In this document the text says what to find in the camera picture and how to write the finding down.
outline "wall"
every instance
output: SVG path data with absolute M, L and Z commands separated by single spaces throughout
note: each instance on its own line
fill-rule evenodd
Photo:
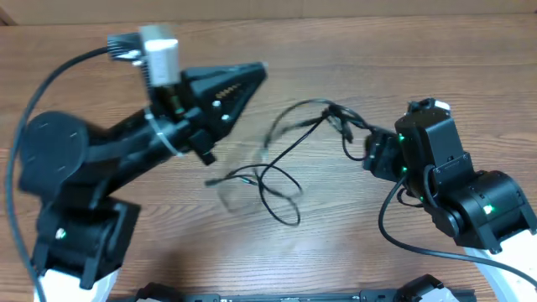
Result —
M 34 25 L 532 13 L 537 0 L 0 0 L 0 8 L 12 19 L 8 23 Z

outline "white base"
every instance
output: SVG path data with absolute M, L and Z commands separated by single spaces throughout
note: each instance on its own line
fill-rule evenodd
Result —
M 47 302 L 106 302 L 118 274 L 119 269 L 95 282 L 90 290 L 80 288 L 79 278 L 52 269 L 46 271 L 39 279 Z M 39 302 L 36 291 L 34 291 L 34 302 Z
M 502 252 L 492 255 L 488 250 L 465 247 L 470 256 L 491 259 L 518 269 L 537 279 L 537 235 L 521 232 L 501 243 Z M 519 276 L 488 265 L 477 264 L 493 288 L 499 302 L 537 301 L 537 291 L 528 281 Z

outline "tabletop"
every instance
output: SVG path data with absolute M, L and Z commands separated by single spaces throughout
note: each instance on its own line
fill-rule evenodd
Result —
M 64 61 L 105 45 L 108 34 L 139 25 L 0 28 L 2 171 L 14 126 L 39 83 Z M 263 61 L 268 79 L 233 133 L 214 149 L 215 164 L 205 167 L 187 154 L 114 194 L 143 209 L 113 295 L 132 294 L 148 282 L 188 293 L 351 292 L 398 288 L 431 273 L 450 287 L 475 289 L 482 301 L 495 300 L 473 264 L 410 253 L 383 239 L 378 210 L 393 184 L 347 159 L 340 137 L 327 125 L 279 164 L 305 189 L 299 227 L 278 224 L 245 184 L 206 188 L 204 180 L 251 163 L 272 120 L 299 100 L 325 97 L 392 129 L 408 101 L 434 96 L 451 104 L 476 169 L 511 175 L 537 209 L 536 27 L 534 14 L 177 24 L 182 68 Z M 36 112 L 62 110 L 109 127 L 146 103 L 139 70 L 102 56 L 64 73 Z M 321 110 L 307 107 L 291 118 Z M 281 138 L 269 156 L 299 135 Z M 359 154 L 365 133 L 355 136 L 350 150 Z M 269 180 L 291 189 L 277 175 Z M 227 197 L 227 206 L 219 195 Z M 32 247 L 39 202 L 21 193 L 15 197 Z M 270 202 L 292 219 L 284 203 Z M 394 203 L 386 219 L 388 232 L 403 242 L 462 252 L 420 209 Z M 0 220 L 6 221 L 4 208 Z M 31 284 L 3 225 L 0 300 L 28 301 Z

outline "bolt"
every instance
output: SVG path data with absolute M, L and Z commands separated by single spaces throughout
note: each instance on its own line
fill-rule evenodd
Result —
M 58 231 L 56 231 L 55 238 L 60 240 L 60 239 L 63 239 L 64 237 L 65 237 L 65 230 L 63 228 L 59 228 Z

